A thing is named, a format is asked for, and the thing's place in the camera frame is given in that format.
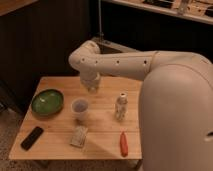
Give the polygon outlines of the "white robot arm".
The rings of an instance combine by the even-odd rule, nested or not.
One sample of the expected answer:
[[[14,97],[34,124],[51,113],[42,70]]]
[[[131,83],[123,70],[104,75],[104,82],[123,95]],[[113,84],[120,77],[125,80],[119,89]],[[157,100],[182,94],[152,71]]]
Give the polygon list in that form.
[[[138,114],[144,171],[213,171],[213,63],[193,52],[102,54],[88,40],[69,58],[82,84],[100,74],[140,80]]]

